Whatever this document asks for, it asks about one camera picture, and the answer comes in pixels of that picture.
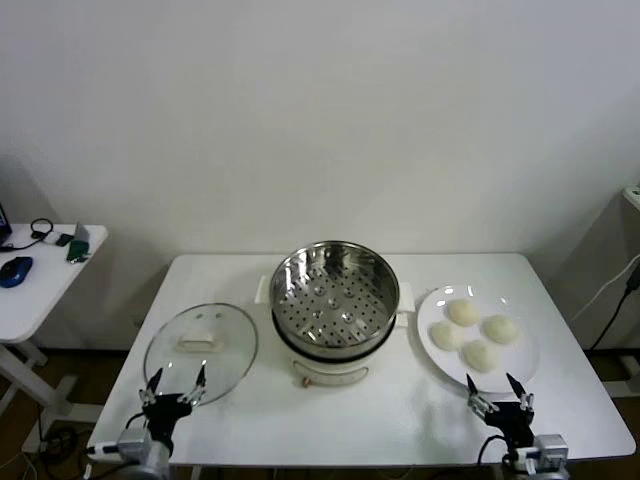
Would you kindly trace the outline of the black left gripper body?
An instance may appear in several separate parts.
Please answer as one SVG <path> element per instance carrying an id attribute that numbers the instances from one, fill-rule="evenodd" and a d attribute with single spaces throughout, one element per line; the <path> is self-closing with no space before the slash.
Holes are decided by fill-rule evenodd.
<path id="1" fill-rule="evenodd" d="M 142 412 L 147 419 L 147 429 L 151 439 L 163 445 L 172 445 L 172 435 L 179 420 L 193 411 L 189 400 L 182 400 L 181 394 L 157 396 L 153 401 L 145 401 Z"/>

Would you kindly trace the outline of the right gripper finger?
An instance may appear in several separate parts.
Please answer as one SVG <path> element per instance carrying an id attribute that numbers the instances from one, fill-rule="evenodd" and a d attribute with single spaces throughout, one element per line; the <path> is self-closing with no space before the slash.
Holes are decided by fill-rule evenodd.
<path id="1" fill-rule="evenodd" d="M 507 407 L 511 412 L 524 412 L 532 414 L 534 412 L 534 394 L 528 393 L 524 386 L 510 373 L 506 374 L 507 380 L 517 398 L 516 401 L 508 402 Z"/>
<path id="2" fill-rule="evenodd" d="M 474 414 L 487 414 L 494 411 L 494 404 L 482 397 L 469 374 L 466 375 L 468 400 L 467 405 Z"/>

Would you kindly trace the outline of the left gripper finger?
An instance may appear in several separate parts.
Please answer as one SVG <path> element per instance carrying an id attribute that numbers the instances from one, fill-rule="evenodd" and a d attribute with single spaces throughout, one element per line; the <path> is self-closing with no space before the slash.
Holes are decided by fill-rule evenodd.
<path id="1" fill-rule="evenodd" d="M 194 387 L 187 393 L 184 393 L 179 398 L 181 403 L 189 405 L 199 405 L 202 397 L 206 393 L 206 363 L 203 362 L 200 366 L 200 370 L 196 377 Z"/>
<path id="2" fill-rule="evenodd" d="M 153 404 L 156 401 L 156 390 L 162 374 L 163 368 L 160 367 L 147 381 L 145 388 L 139 390 L 139 397 L 143 405 Z"/>

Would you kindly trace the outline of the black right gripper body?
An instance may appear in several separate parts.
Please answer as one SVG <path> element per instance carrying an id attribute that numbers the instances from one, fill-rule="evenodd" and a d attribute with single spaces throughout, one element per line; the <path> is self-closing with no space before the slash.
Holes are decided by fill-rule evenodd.
<path id="1" fill-rule="evenodd" d="M 484 422 L 502 432 L 508 448 L 524 448 L 533 445 L 533 409 L 522 408 L 520 402 L 496 402 L 494 409 L 484 414 Z"/>

